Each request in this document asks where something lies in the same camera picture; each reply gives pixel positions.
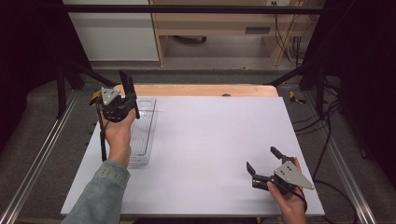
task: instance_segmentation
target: aluminum rail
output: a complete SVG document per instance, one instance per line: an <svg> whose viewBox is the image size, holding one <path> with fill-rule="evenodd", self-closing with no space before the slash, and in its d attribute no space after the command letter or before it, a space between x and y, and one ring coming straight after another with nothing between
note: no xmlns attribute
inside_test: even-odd
<svg viewBox="0 0 396 224"><path fill-rule="evenodd" d="M59 119L56 119L51 131L49 132L49 135L47 136L47 139L40 148L37 156L35 157L35 161L23 179L20 187L18 188L11 202L8 204L6 210L3 212L2 216L0 216L1 224L12 224L17 219L18 214L20 213L30 191L32 190L38 176L40 175L41 170L43 169L44 164L50 152L52 151L52 148L55 145L56 140L58 139L59 134L61 133L61 130L70 115L70 112L75 105L77 97L78 91L72 91L71 95L69 96L67 102L68 106L64 111L64 115Z"/></svg>
<svg viewBox="0 0 396 224"><path fill-rule="evenodd" d="M307 103L311 107L313 113L316 113L315 109L315 100L313 93L304 93L305 99ZM325 121L319 122L319 126L323 126ZM322 133L322 137L326 140L327 134L329 130L327 127L320 129ZM332 156L332 162L334 162L335 169L337 170L338 174L340 175L341 181L343 182L344 187L346 188L346 193L349 196L350 201L355 205L356 211L358 213L358 217L361 220L362 224L375 224L376 220L373 215L373 212L370 209L370 206L364 199L364 196L361 192L361 188L359 188L358 183L356 182L353 174L349 170L346 161L344 160L343 156L341 155L338 146L335 144L334 140L330 136L330 141L328 145L328 150Z"/></svg>
<svg viewBox="0 0 396 224"><path fill-rule="evenodd" d="M44 4L42 9L85 13L214 13L214 14L299 14L322 15L342 11L323 7L251 7L251 6L195 6L195 5L58 5Z"/></svg>

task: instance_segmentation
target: gray floor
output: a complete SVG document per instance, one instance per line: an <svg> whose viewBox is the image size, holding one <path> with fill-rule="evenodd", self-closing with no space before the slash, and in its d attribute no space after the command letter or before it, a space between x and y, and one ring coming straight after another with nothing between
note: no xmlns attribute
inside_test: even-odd
<svg viewBox="0 0 396 224"><path fill-rule="evenodd" d="M164 67L153 63L131 63L129 72L136 74L136 83L244 83L262 84L285 74L293 65L288 59L280 67L269 65L268 55L259 37L208 37L206 43L170 39ZM111 67L97 64L98 72L118 80ZM70 114L62 133L51 151L45 166L27 198L19 218L44 218L60 220L59 214L64 203L64 193L71 186L78 166L96 122L95 111L88 103L92 93L100 87L92 79L83 76L87 85L78 93L76 106ZM298 78L277 88L284 97L291 121L307 119L313 112L309 105L292 103L290 91L298 99L306 93L300 92ZM335 96L326 92L325 99L331 102ZM45 141L57 113L56 85L50 82L29 93L28 107L19 127L0 156L0 211L11 201L22 182L35 155ZM312 120L299 123L295 128L304 127ZM361 157L360 144L356 141L345 116L332 116L332 137L339 146L352 174L369 204L377 223L396 223L396 191L383 176L376 161ZM304 158L311 171L315 169L319 153L324 144L320 132L298 135ZM345 192L343 183L329 153L320 165L318 178L328 181ZM353 213L350 206L335 191L318 185L319 197L326 216L337 223L351 223ZM309 218L310 223L326 223L321 217ZM277 223L269 218L267 223Z"/></svg>

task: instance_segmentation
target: cable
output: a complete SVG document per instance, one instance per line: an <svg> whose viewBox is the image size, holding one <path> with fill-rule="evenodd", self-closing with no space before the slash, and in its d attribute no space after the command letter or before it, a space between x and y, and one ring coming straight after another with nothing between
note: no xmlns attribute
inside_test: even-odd
<svg viewBox="0 0 396 224"><path fill-rule="evenodd" d="M322 181L322 180L318 180L318 179L314 179L314 183L318 183L318 184L323 184L326 185L327 187L335 190L336 192L338 192L339 194L341 194L341 196L343 196L348 202L349 204L352 206L352 209L354 211L354 219L353 219L353 223L358 223L358 213L356 211L355 205L353 205L352 201L350 201L350 199L345 195L345 193L343 193L341 190L339 190L338 188L336 188L335 186ZM329 223L334 223L331 220L329 220L327 217L323 217L326 221L328 221Z"/></svg>
<svg viewBox="0 0 396 224"><path fill-rule="evenodd" d="M296 124L296 123L301 123L301 122L309 121L309 120L311 120L312 118L314 118L314 117L316 117L316 116L317 116L317 115L313 115L313 116L311 116L311 117L309 117L309 118L307 118L307 119L294 121L292 124Z"/></svg>
<svg viewBox="0 0 396 224"><path fill-rule="evenodd" d="M292 195L295 195L296 197L298 197L299 199L301 199L301 201L303 201L303 203L304 203L304 210L305 210L305 212L306 212L306 210L308 209L308 203L306 202L305 195L304 195L302 189L300 189L299 187L296 187L297 189L300 190L300 192L303 194L303 196L300 195L300 194L298 194L298 193L296 193L296 192L294 192L293 190L290 190L290 189L287 189L287 188L283 187L283 186L280 185L280 184L279 184L279 185L276 185L276 186L277 186L277 187L281 187L282 189L287 190L287 191L288 191L289 193L291 193Z"/></svg>
<svg viewBox="0 0 396 224"><path fill-rule="evenodd" d="M318 163L317 163L317 167L315 168L314 174L312 175L312 179L313 179L314 183L324 184L324 185L326 185L326 186L328 186L328 187L334 189L334 190L337 191L339 194L341 194L341 196L343 196L343 197L349 202L349 204L352 206L352 209L353 209L353 211L354 211L354 220L353 220L353 223L357 223L357 222L358 222L358 213L357 213L356 207L354 206L354 204L352 203L352 201L350 201L349 198L348 198L341 190L339 190L339 189L336 188L335 186L333 186L333 185L331 185L331 184L329 184L329 183L327 183L327 182L324 182L324 181L322 181L322 180L316 179L316 176L317 176L317 173L318 173L318 168L319 168L319 166L320 166L320 164L321 164L321 162L322 162L322 160L323 160L324 153L326 152L327 145L329 145L330 135L331 135L331 133L332 133L332 125L331 125L331 122L330 122L330 116L332 115L332 113L329 113L329 111L332 111L332 107L335 106L335 105L339 105L339 102L338 102L338 101L332 102L332 104L329 106L328 112L326 112L326 115L327 115L326 123L327 123L327 125L328 125L328 127L329 127L329 128L328 128L328 129L329 129L329 132L328 132L327 137L326 137L326 142L325 142L325 144L324 144L324 146L323 146L323 149L322 149L322 151L321 151L321 153L320 153L319 160L318 160ZM329 223L332 223L332 224L334 223L334 222L332 222L330 219L328 219L328 218L325 217L325 216L323 216L323 218L324 218L327 222L329 222Z"/></svg>
<svg viewBox="0 0 396 224"><path fill-rule="evenodd" d="M335 87L332 83L330 83L330 81L327 79L326 76L324 77L324 84L325 84L328 88L330 88L330 89L332 89L333 91L335 91L337 94L338 94L338 92L341 91L340 88Z"/></svg>
<svg viewBox="0 0 396 224"><path fill-rule="evenodd" d="M303 34L301 35L301 38L303 38L306 34L306 32L312 27L312 25L314 25L315 23L318 22L318 18L316 18L316 15L310 15L309 18L311 19L311 24L309 24L309 26L304 30ZM308 41L309 38L311 38L312 34L314 33L315 29L311 32L311 34L309 34L306 37L306 40L303 40L303 42Z"/></svg>
<svg viewBox="0 0 396 224"><path fill-rule="evenodd" d="M328 110L328 112L326 112L326 114L329 114L329 116L331 116L331 115L333 115L333 114L335 113L335 111L337 111L339 108L341 108L340 105L337 106L333 111ZM326 123L324 123L324 124L321 125L320 127L315 128L315 129L313 129L313 130L311 130L311 131L309 131L309 132L306 132L306 133L297 133L296 135L303 135L303 134L313 133L313 132L315 132L315 131L317 131L317 130L320 130L320 129L324 128L325 126L326 126Z"/></svg>
<svg viewBox="0 0 396 224"><path fill-rule="evenodd" d="M297 49L295 47L296 44L296 36L291 40L291 47L293 49L293 55L294 57L300 56L299 53L297 52Z"/></svg>
<svg viewBox="0 0 396 224"><path fill-rule="evenodd" d="M293 59L290 57L290 53L289 53L289 45L288 45L288 51L287 51L287 53L288 53L288 59L289 59L289 62L291 62L292 64L294 64L294 65L296 65L296 66L298 66L298 64L297 63L295 63L294 61L293 61Z"/></svg>
<svg viewBox="0 0 396 224"><path fill-rule="evenodd" d="M299 1L299 3L298 3L297 6L299 7L301 3L302 3L302 0ZM287 53L287 52L286 52L286 47L285 47L285 46L286 46L286 43L283 41L282 35L280 34L279 28L278 28L278 26L277 26L277 14L274 14L274 16L275 16L275 28L276 28L276 29L275 29L275 39L276 39L276 43L280 46L280 48L282 49L282 51L283 51L284 53ZM300 15L295 15L295 14L294 14L293 19L291 20L291 23L290 23L288 32L286 33L286 37L289 36L290 30L291 30L291 26L294 24L294 22L296 21L297 17L299 17L299 16L300 16ZM279 35L280 42L282 43L282 45L280 45L279 40L277 39L277 35Z"/></svg>
<svg viewBox="0 0 396 224"><path fill-rule="evenodd" d="M298 42L298 44L297 44L297 49L296 49L296 63L297 64L299 64L298 63L298 58L300 57L300 44L301 44L301 38L300 37L298 37L299 38L299 42Z"/></svg>
<svg viewBox="0 0 396 224"><path fill-rule="evenodd" d="M110 121L108 120L108 121L107 121L107 123L106 123L106 125L105 125L105 129L106 129L106 127L107 127L107 124L108 124L109 122L110 122Z"/></svg>
<svg viewBox="0 0 396 224"><path fill-rule="evenodd" d="M332 102L330 105L329 105L329 109L328 109L328 111L324 114L325 116L327 115L327 114L329 114L329 113L331 113L331 109L332 109L332 107L333 106L335 106L335 105L339 105L340 103L339 103L339 101L338 100L336 100L336 101L334 101L334 102ZM318 123L319 121L321 121L321 119L317 119L317 120L315 120L314 122L312 122L311 124L309 124L309 125L307 125L307 126L305 126L305 127L303 127L303 128L300 128L300 129L297 129L297 130L294 130L295 132L299 132L299 131L302 131L302 130L305 130L305 129L308 129L308 128L310 128L310 127L312 127L312 126L314 126L316 123Z"/></svg>
<svg viewBox="0 0 396 224"><path fill-rule="evenodd" d="M99 118L99 126L100 126L100 145L101 145L101 152L102 152L102 161L106 161L107 160L107 154L106 154L106 142L105 142L105 138L106 138L106 126L108 124L106 124L106 126L104 126L103 124L103 120L102 120L102 114L99 108L99 104L102 100L102 97L99 95L98 99L96 100L96 113L98 115Z"/></svg>
<svg viewBox="0 0 396 224"><path fill-rule="evenodd" d="M333 95L333 96L338 96L338 92L336 92L335 90L333 90L332 88L325 88L324 89L326 92L328 92L329 94Z"/></svg>

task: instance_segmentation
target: white cabinet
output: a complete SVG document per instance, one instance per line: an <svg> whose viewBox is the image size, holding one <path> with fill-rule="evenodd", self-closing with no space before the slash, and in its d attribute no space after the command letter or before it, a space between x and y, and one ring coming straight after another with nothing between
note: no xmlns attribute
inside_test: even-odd
<svg viewBox="0 0 396 224"><path fill-rule="evenodd" d="M146 0L64 0L65 4L148 5ZM90 61L158 61L150 14L69 13Z"/></svg>

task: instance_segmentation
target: black cable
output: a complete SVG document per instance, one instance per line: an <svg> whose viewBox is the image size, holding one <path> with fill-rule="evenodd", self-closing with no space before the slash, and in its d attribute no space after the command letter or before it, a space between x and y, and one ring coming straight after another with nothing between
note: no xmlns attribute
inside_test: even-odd
<svg viewBox="0 0 396 224"><path fill-rule="evenodd" d="M330 105L329 105L329 109L328 109L328 111L324 114L324 116L326 116L327 114L329 114L330 112L331 112L331 109L332 109L332 107L333 106L335 106L335 105L339 105L340 103L338 102L338 100L337 101L334 101L334 102L332 102ZM312 127L312 126L314 126L316 123L318 123L319 121L321 121L321 119L317 119L317 120L315 120L314 122L312 122L311 124L309 124L309 125L307 125L307 126L305 126L305 127L303 127L303 128L300 128L300 129L297 129L297 130L294 130L295 132L299 132L299 131L302 131L302 130L305 130L305 129L308 129L308 128L310 128L310 127Z"/></svg>
<svg viewBox="0 0 396 224"><path fill-rule="evenodd" d="M324 90L325 90L326 92L328 92L329 94L331 94L331 95L333 95L333 96L338 96L338 92L336 92L335 90L333 90L333 89L331 89L331 88L328 88L328 87L326 86L326 84L325 84L324 87L325 87Z"/></svg>
<svg viewBox="0 0 396 224"><path fill-rule="evenodd" d="M330 105L328 111L331 111L331 107L333 107L334 105ZM323 160L324 153L326 152L327 145L329 145L330 135L331 135L331 133L332 133L332 125L331 125L331 122L330 122L330 116L331 116L331 113L327 113L326 122L327 122L327 125L328 125L328 127L329 127L329 128L328 128L328 129L329 129L329 132L328 132L327 137L326 137L326 142L325 142L325 144L324 144L324 146L323 146L323 149L322 149L322 151L321 151L321 153L320 153L319 160L318 160L318 163L317 163L317 167L315 168L314 174L312 175L312 179L313 179L314 183L324 184L324 185L326 185L326 186L328 186L328 187L334 189L334 190L337 191L338 193L340 193L340 194L349 202L349 204L352 206L352 209L353 209L353 211L354 211L354 221L353 221L353 223L357 223L357 221L358 221L358 214L357 214L356 208L355 208L354 204L352 203L352 201L350 201L349 198L348 198L341 190L337 189L335 186L333 186L333 185L331 185L331 184L329 184L329 183L327 183L327 182L324 182L324 181L321 181L321 180L317 180L317 179L316 179L316 176L317 176L317 173L318 173L318 168L319 168L319 166L320 166L320 164L321 164L321 162L322 162L322 160ZM332 224L334 223L334 222L332 222L330 219L328 219L328 218L325 217L325 216L323 216L323 218L324 218L326 221L328 221L329 223L332 223Z"/></svg>
<svg viewBox="0 0 396 224"><path fill-rule="evenodd" d="M327 182L325 182L325 181L322 181L322 180L314 179L314 183L319 183L319 184L326 185L327 187L329 187L329 188L331 188L331 189L337 191L339 194L341 194L341 196L343 196L343 197L349 202L349 204L351 205L351 207L352 207L352 209L353 209L353 211L354 211L353 223L358 223L358 212L356 211L356 207L355 207L355 205L352 203L352 201L350 201L350 199L345 195L345 193L343 193L341 190L339 190L339 189L336 188L335 186L333 186L333 185L331 185L331 184L329 184L329 183L327 183ZM327 217L323 217L323 218L324 218L326 221L328 221L329 223L334 223L334 222L332 222L331 220L329 220Z"/></svg>
<svg viewBox="0 0 396 224"><path fill-rule="evenodd" d="M297 43L297 41L296 41L296 36L293 38L293 40L292 40L292 44L291 44L291 46L292 46L292 49L293 49L293 55L294 55L294 57L297 57L297 56L299 56L298 55L298 53L297 53L297 49L296 49L296 43Z"/></svg>
<svg viewBox="0 0 396 224"><path fill-rule="evenodd" d="M98 115L99 118L99 126L100 126L100 145L101 145L101 152L102 152L102 161L106 161L107 160L107 154L106 154L106 142L105 142L105 138L106 138L106 126L104 126L103 124L103 120L102 120L102 114L100 111L100 107L99 104L102 101L102 97L99 95L98 99L96 100L96 113Z"/></svg>
<svg viewBox="0 0 396 224"><path fill-rule="evenodd" d="M304 195L302 189L300 189L299 187L296 187L297 189L300 190L300 192L303 194L303 196L301 196L300 194L294 192L293 190L290 190L290 189L288 189L288 188L283 187L282 185L277 185L277 184L274 183L274 182L273 182L273 184L275 184L277 187L281 187L282 189L285 189L286 191L288 191L288 192L291 193L292 195L295 195L296 197L298 197L299 199L301 199L301 201L303 201L303 203L304 203L304 211L306 212L306 210L308 209L308 203L306 202L305 195Z"/></svg>
<svg viewBox="0 0 396 224"><path fill-rule="evenodd" d="M308 35L308 36L305 36L305 34L306 34L306 32L316 23L316 22L318 22L318 20L312 20L312 22L311 22L311 24L309 24L309 26L304 30L304 32L303 32L303 34L301 35L301 41L302 42L306 42L306 41L308 41L310 38L311 38L311 36L314 34L314 30Z"/></svg>
<svg viewBox="0 0 396 224"><path fill-rule="evenodd" d="M274 16L275 16L275 39L276 39L276 43L280 46L282 51L285 53L286 52L285 43L283 42L282 35L280 34L279 28L277 27L277 14L275 14ZM277 39L277 34L279 34L282 46L280 45L279 40Z"/></svg>
<svg viewBox="0 0 396 224"><path fill-rule="evenodd" d="M326 114L330 112L329 114L330 114L330 116L331 116L331 115L333 115L333 114L335 113L335 111L337 111L339 108L341 108L340 105L337 106L333 111L329 110L328 112L326 112ZM315 128L315 129L313 129L313 130L311 130L311 131L309 131L309 132L306 132L306 133L297 133L296 135L303 135L303 134L312 133L312 132L315 132L315 131L317 131L317 130L320 130L320 129L324 128L325 126L326 126L326 123L324 123L324 124L321 125L320 127Z"/></svg>
<svg viewBox="0 0 396 224"><path fill-rule="evenodd" d="M297 55L296 55L296 65L299 64L299 63L298 63L298 58L300 57L300 43L301 43L301 41L298 42L298 44L297 44L297 49L296 49L296 52L297 52Z"/></svg>
<svg viewBox="0 0 396 224"><path fill-rule="evenodd" d="M295 38L296 38L296 36L294 36L293 38L290 39L291 47L292 47L292 51L293 51L294 57L296 56L295 47L294 47ZM288 57L289 57L289 61L291 61L294 65L296 65L296 67L298 67L298 66L300 65L300 63L298 63L297 57L296 57L296 60L295 60L295 61L290 57L290 54L289 54L289 45L288 45Z"/></svg>
<svg viewBox="0 0 396 224"><path fill-rule="evenodd" d="M302 120L294 121L292 124L301 123L301 122L306 122L306 121L309 121L309 120L311 120L312 118L314 118L314 117L316 117L316 116L317 116L317 115L313 115L313 116L311 116L311 117L309 117L309 118L307 118L307 119L302 119Z"/></svg>
<svg viewBox="0 0 396 224"><path fill-rule="evenodd" d="M329 141L330 141L330 134L332 133L332 125L330 123L329 114L327 114L326 122L327 122L327 125L328 125L329 132L327 133L326 142L324 143L323 149L322 149L322 151L320 153L319 160L318 160L318 163L317 163L317 167L315 168L314 174L312 175L312 179L313 180L315 180L316 177L317 177L319 166L320 166L320 164L321 164L321 162L323 160L324 153L326 152L327 145L329 144Z"/></svg>
<svg viewBox="0 0 396 224"><path fill-rule="evenodd" d="M330 81L326 77L324 78L324 81L325 81L325 85L328 88L334 90L337 94L338 94L338 92L341 91L341 88L335 87L332 83L330 83Z"/></svg>
<svg viewBox="0 0 396 224"><path fill-rule="evenodd" d="M302 36L298 36L297 39L298 39L298 42L297 42L297 57L301 58L303 60L304 57L300 56L300 54L303 54L305 56L305 52L300 52L300 46L301 46L301 42L302 42L303 37Z"/></svg>

